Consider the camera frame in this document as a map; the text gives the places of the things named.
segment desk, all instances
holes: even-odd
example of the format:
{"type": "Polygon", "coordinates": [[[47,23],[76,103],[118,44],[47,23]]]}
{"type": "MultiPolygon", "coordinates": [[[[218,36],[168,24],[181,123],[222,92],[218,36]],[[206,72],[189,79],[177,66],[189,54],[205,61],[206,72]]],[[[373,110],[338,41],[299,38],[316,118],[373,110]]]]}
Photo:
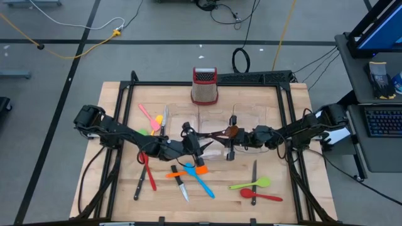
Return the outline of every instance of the desk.
{"type": "Polygon", "coordinates": [[[347,38],[345,35],[335,36],[335,41],[353,88],[338,104],[347,107],[351,126],[354,130],[352,133],[356,134],[357,142],[354,144],[355,153],[353,155],[359,170],[359,176],[362,179],[367,178],[366,171],[362,165],[363,158],[360,155],[360,150],[364,160],[366,160],[369,171],[373,173],[402,172],[402,165],[397,161],[402,157],[399,151],[402,146],[402,139],[368,137],[358,106],[350,106],[357,104],[402,104],[402,95],[400,94],[396,94],[396,97],[391,100],[376,99],[373,95],[368,75],[363,70],[363,67],[370,61],[387,62],[386,70],[388,74],[395,76],[402,70],[400,64],[402,53],[378,53],[372,59],[355,59],[350,55],[350,51],[346,46],[347,38]]]}
{"type": "MultiPolygon", "coordinates": [[[[103,107],[108,115],[113,115],[118,89],[119,82],[105,82],[103,84],[98,105],[103,107]]],[[[128,126],[133,129],[150,129],[148,120],[138,109],[138,103],[147,104],[148,108],[144,105],[147,111],[152,117],[155,117],[157,114],[162,114],[165,104],[191,103],[190,90],[191,86],[136,85],[128,126]]],[[[307,86],[293,83],[291,84],[291,93],[296,116],[300,118],[304,108],[311,108],[307,86]]],[[[222,109],[231,111],[234,104],[248,104],[250,102],[266,106],[267,125],[273,128],[281,127],[278,98],[276,89],[273,87],[219,87],[218,103],[211,106],[200,106],[200,110],[222,109]]],[[[123,113],[120,114],[119,121],[122,120],[122,115],[123,113]]],[[[319,143],[314,142],[310,147],[320,151],[319,143]]],[[[82,171],[100,148],[99,140],[89,141],[82,171]]],[[[184,200],[176,181],[165,177],[167,173],[171,172],[170,165],[177,165],[179,170],[182,167],[176,161],[161,162],[157,159],[150,159],[149,165],[158,190],[152,190],[146,176],[139,200],[134,201],[134,191],[143,168],[143,165],[138,164],[136,161],[137,152],[138,149],[135,145],[124,143],[115,205],[112,213],[113,221],[157,222],[158,218],[163,216],[166,218],[166,222],[249,223],[250,218],[256,218],[257,223],[296,223],[295,204],[288,167],[284,160],[280,160],[277,157],[276,151],[260,154],[236,153],[235,160],[230,162],[206,161],[210,173],[201,177],[210,186],[216,198],[214,200],[209,198],[203,188],[192,177],[182,176],[181,178],[190,197],[189,203],[184,200]],[[283,202],[257,199],[257,205],[252,206],[251,200],[241,198],[238,190],[230,191],[227,189],[229,185],[249,183],[251,181],[253,161],[255,159],[258,160],[258,177],[264,175],[271,178],[271,186],[257,188],[257,192],[280,196],[284,199],[283,202]]],[[[308,151],[304,152],[304,157],[310,190],[328,214],[336,219],[334,201],[322,157],[308,151]]],[[[180,158],[180,161],[185,163],[189,159],[191,159],[190,156],[184,156],[180,158]]],[[[82,208],[88,204],[99,188],[103,163],[104,153],[92,163],[85,176],[82,208]]],[[[70,215],[72,217],[78,214],[77,194],[78,188],[71,209],[70,215]]],[[[109,192],[107,191],[104,200],[108,196],[109,192]]],[[[300,196],[302,197],[303,218],[307,219],[303,193],[300,192],[300,196]]],[[[105,206],[104,202],[101,216],[105,215],[105,206]]]]}

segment spoon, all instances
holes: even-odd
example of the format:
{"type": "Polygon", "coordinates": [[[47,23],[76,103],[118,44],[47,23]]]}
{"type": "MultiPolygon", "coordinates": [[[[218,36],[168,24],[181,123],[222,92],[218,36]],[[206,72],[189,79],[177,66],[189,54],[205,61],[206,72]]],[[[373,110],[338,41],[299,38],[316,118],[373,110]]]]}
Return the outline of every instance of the spoon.
{"type": "Polygon", "coordinates": [[[282,202],[282,201],[283,201],[282,198],[277,197],[277,196],[260,195],[260,194],[254,193],[254,192],[253,192],[251,189],[249,189],[249,188],[243,188],[243,189],[241,189],[241,190],[240,190],[240,195],[241,195],[243,198],[252,198],[252,197],[255,196],[255,197],[266,198],[266,199],[269,199],[269,200],[274,200],[274,201],[277,201],[277,202],[282,202]]]}
{"type": "MultiPolygon", "coordinates": [[[[198,175],[208,173],[207,165],[196,166],[196,167],[195,167],[195,172],[196,172],[196,174],[198,174],[198,175]]],[[[172,178],[172,177],[181,176],[181,175],[186,175],[186,174],[187,174],[186,171],[184,171],[184,172],[178,172],[178,173],[168,173],[168,174],[166,175],[166,177],[167,177],[167,178],[172,178]]]]}
{"type": "Polygon", "coordinates": [[[186,166],[184,167],[184,170],[190,175],[195,177],[195,179],[197,179],[197,181],[201,184],[201,186],[204,188],[204,190],[208,193],[208,195],[211,198],[215,198],[214,193],[212,192],[211,189],[209,189],[209,187],[201,180],[201,178],[196,174],[195,172],[195,168],[192,168],[191,163],[186,163],[186,166]]]}
{"type": "Polygon", "coordinates": [[[144,154],[144,153],[141,153],[139,155],[139,160],[142,161],[145,164],[146,171],[148,172],[149,182],[151,183],[152,189],[154,191],[156,191],[156,184],[155,184],[155,181],[153,180],[151,170],[149,169],[149,166],[148,166],[148,161],[149,161],[148,156],[146,154],[144,154]]]}
{"type": "MultiPolygon", "coordinates": [[[[156,121],[159,125],[162,124],[163,116],[161,116],[161,115],[156,116],[155,121],[156,121]]],[[[155,133],[155,130],[152,130],[151,136],[153,136],[154,133],[155,133]]]]}
{"type": "Polygon", "coordinates": [[[149,116],[148,112],[145,110],[144,106],[142,104],[138,104],[138,107],[141,109],[141,111],[144,113],[144,115],[149,119],[149,122],[151,123],[151,127],[153,130],[158,131],[161,126],[149,116]]]}
{"type": "Polygon", "coordinates": [[[269,186],[270,184],[271,184],[271,180],[268,177],[262,176],[254,183],[246,183],[246,184],[241,184],[241,185],[232,185],[232,186],[229,186],[229,189],[234,190],[234,189],[244,188],[245,186],[253,186],[253,185],[258,185],[258,186],[264,188],[266,186],[269,186]]]}

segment pink utensil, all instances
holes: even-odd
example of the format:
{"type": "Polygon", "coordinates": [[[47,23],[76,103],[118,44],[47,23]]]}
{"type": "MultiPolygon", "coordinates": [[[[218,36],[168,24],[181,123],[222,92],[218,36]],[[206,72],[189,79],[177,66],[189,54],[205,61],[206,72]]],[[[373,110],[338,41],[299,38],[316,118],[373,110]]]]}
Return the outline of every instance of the pink utensil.
{"type": "Polygon", "coordinates": [[[148,112],[145,110],[144,106],[142,104],[138,104],[138,107],[141,109],[141,111],[144,113],[144,115],[149,119],[149,122],[151,123],[152,130],[158,131],[161,126],[159,125],[158,122],[156,122],[154,119],[149,116],[148,112]]]}

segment knife blade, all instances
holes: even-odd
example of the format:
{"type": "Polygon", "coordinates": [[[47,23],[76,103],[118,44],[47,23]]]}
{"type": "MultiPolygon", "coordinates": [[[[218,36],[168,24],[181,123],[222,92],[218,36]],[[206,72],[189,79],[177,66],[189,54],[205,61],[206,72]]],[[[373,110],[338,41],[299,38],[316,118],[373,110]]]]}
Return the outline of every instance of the knife blade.
{"type": "Polygon", "coordinates": [[[161,136],[165,135],[165,126],[166,126],[166,122],[168,121],[168,114],[169,114],[169,109],[168,106],[165,105],[165,110],[163,111],[163,120],[162,120],[162,124],[161,124],[161,136]]]}
{"type": "Polygon", "coordinates": [[[141,191],[141,187],[143,185],[146,174],[146,167],[144,166],[143,172],[141,173],[141,177],[139,178],[136,193],[134,194],[134,200],[138,200],[139,192],[141,191]]]}
{"type": "MultiPolygon", "coordinates": [[[[255,161],[254,161],[254,164],[253,164],[253,179],[251,180],[251,183],[254,183],[254,182],[256,182],[256,181],[257,181],[257,160],[255,160],[255,161]]],[[[253,191],[254,193],[257,192],[257,185],[253,185],[252,191],[253,191]]],[[[257,198],[254,196],[254,197],[252,198],[252,200],[251,200],[251,204],[252,204],[252,205],[256,205],[256,200],[257,200],[257,198]]]]}
{"type": "MultiPolygon", "coordinates": [[[[175,165],[171,165],[170,168],[171,168],[172,172],[177,173],[177,168],[175,165]]],[[[181,189],[181,191],[183,193],[184,198],[186,199],[186,201],[189,202],[190,200],[188,199],[188,193],[187,193],[186,187],[184,186],[184,183],[180,179],[180,176],[175,176],[175,179],[177,181],[179,188],[181,189]]]]}

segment knife handle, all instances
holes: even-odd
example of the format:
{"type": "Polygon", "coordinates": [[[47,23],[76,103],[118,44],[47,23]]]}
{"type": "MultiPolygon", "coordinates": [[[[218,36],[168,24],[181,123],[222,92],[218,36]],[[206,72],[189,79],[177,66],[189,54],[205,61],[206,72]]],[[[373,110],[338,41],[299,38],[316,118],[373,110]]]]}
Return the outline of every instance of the knife handle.
{"type": "Polygon", "coordinates": [[[142,174],[141,174],[141,177],[139,178],[139,181],[138,181],[136,193],[134,194],[134,200],[138,200],[139,192],[141,191],[141,187],[142,187],[142,185],[143,185],[144,180],[145,180],[145,174],[142,173],[142,174]]]}
{"type": "MultiPolygon", "coordinates": [[[[170,168],[172,172],[177,173],[176,165],[171,165],[170,168]]],[[[180,176],[175,176],[175,179],[178,185],[181,185],[183,183],[182,180],[180,179],[180,176]]]]}
{"type": "Polygon", "coordinates": [[[164,135],[165,135],[165,126],[162,126],[160,136],[164,136],[164,135]]]}

